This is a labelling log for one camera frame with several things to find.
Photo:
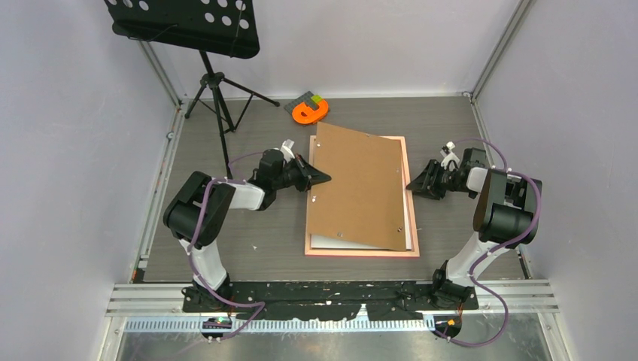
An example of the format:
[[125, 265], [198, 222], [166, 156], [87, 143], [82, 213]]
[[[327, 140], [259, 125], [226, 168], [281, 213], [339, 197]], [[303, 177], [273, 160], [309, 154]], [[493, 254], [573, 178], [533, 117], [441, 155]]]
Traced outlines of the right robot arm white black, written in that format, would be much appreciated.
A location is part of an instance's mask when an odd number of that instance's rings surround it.
[[477, 199], [473, 233], [462, 250], [433, 273], [428, 299], [436, 308], [456, 308], [475, 295], [482, 272], [500, 255], [529, 244], [538, 228], [542, 181], [488, 167], [485, 150], [442, 149], [443, 160], [431, 159], [406, 187], [415, 196], [440, 200], [450, 192]]

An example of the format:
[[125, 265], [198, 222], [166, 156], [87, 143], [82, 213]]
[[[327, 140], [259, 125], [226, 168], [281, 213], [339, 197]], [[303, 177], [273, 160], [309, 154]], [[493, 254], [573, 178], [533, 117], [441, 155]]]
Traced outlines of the pink wooden picture frame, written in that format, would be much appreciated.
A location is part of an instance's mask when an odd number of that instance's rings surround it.
[[[403, 136], [383, 136], [390, 140], [398, 141], [401, 143], [403, 152], [402, 160], [402, 172], [403, 172], [403, 185], [407, 184], [410, 178], [409, 160], [407, 155], [406, 140]], [[316, 143], [316, 136], [310, 136], [310, 161], [314, 160], [314, 148]], [[308, 231], [308, 209], [310, 203], [312, 203], [312, 197], [308, 196], [308, 202], [306, 207], [306, 228], [305, 228], [305, 240], [304, 240], [304, 254], [305, 256], [322, 256], [322, 257], [355, 257], [355, 258], [385, 258], [385, 259], [416, 259], [420, 256], [419, 241], [418, 241], [418, 228], [416, 224], [414, 200], [412, 191], [404, 190], [404, 216], [406, 216], [406, 228], [409, 229], [406, 240], [410, 241], [411, 249], [406, 251], [385, 250], [380, 248], [325, 248], [314, 247], [312, 245], [312, 234]]]

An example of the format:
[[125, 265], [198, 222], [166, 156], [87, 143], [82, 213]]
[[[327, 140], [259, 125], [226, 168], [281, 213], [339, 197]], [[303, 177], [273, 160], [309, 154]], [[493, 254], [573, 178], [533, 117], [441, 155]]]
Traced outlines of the landscape sunset photo print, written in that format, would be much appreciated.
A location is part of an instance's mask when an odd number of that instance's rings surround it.
[[417, 258], [420, 256], [418, 231], [415, 220], [414, 200], [412, 192], [403, 191], [404, 218], [406, 231], [406, 250], [390, 250], [329, 238], [322, 235], [312, 235], [305, 231], [304, 252], [306, 256], [337, 256], [337, 257], [380, 257], [380, 258]]

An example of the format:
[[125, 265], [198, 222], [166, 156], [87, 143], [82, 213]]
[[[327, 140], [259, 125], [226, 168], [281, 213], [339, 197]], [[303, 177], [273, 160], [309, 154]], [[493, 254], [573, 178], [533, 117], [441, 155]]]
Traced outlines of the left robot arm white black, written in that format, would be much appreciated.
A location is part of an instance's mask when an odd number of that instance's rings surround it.
[[203, 303], [212, 311], [222, 311], [234, 303], [229, 272], [223, 266], [217, 242], [229, 211], [264, 211], [279, 190], [293, 187], [305, 193], [331, 179], [286, 147], [263, 151], [247, 180], [193, 172], [165, 209], [163, 224], [184, 249], [193, 273], [193, 288], [202, 293]]

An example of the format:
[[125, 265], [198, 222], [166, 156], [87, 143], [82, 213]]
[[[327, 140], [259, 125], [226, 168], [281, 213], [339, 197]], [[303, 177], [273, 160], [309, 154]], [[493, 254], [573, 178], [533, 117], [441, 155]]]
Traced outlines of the brown cardboard backing board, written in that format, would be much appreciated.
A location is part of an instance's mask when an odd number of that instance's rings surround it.
[[308, 231], [406, 250], [402, 160], [398, 141], [319, 123], [312, 165], [332, 180], [309, 192]]

